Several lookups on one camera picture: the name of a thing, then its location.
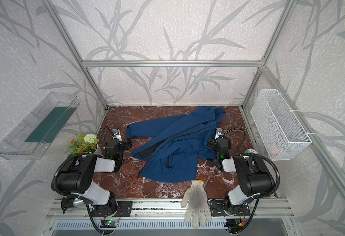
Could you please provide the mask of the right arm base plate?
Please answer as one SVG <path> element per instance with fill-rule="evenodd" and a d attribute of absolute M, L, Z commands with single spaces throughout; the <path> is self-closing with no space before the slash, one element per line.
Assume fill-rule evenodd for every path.
<path fill-rule="evenodd" d="M 250 216 L 248 205 L 232 205 L 229 200 L 225 199 L 208 199 L 211 216 Z"/>

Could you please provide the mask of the blue jacket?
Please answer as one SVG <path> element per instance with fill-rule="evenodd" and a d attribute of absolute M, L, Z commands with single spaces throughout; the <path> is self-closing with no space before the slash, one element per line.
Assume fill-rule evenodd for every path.
<path fill-rule="evenodd" d="M 179 183 L 196 179 L 198 160 L 215 160 L 208 140 L 225 116 L 224 108 L 199 107 L 190 114 L 133 123 L 127 138 L 150 138 L 134 150 L 134 158 L 145 161 L 140 177 L 161 182 Z"/>

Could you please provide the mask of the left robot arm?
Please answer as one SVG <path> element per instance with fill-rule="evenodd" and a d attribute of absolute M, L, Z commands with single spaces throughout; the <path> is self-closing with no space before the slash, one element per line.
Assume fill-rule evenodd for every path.
<path fill-rule="evenodd" d="M 63 196 L 61 209 L 79 204 L 93 206 L 102 214 L 115 214 L 118 204 L 112 192 L 103 189 L 93 181 L 94 173 L 117 173 L 124 163 L 123 154 L 132 147 L 132 139 L 121 141 L 114 138 L 106 143 L 105 155 L 77 153 L 70 154 L 57 168 L 51 188 Z"/>

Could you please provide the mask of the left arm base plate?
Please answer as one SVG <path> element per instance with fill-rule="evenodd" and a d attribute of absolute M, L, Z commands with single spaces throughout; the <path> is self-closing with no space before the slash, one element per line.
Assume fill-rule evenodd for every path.
<path fill-rule="evenodd" d="M 132 201 L 117 201 L 113 207 L 93 206 L 91 215 L 92 217 L 130 217 L 132 205 Z"/>

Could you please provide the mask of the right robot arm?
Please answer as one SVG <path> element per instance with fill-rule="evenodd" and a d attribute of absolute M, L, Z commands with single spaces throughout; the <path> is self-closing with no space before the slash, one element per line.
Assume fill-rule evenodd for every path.
<path fill-rule="evenodd" d="M 274 194 L 281 181 L 276 165 L 268 158 L 248 149 L 244 154 L 230 156 L 230 141 L 226 138 L 208 140 L 208 147 L 216 153 L 214 163 L 222 172 L 237 174 L 238 186 L 229 191 L 222 208 L 233 216 L 249 203 Z"/>

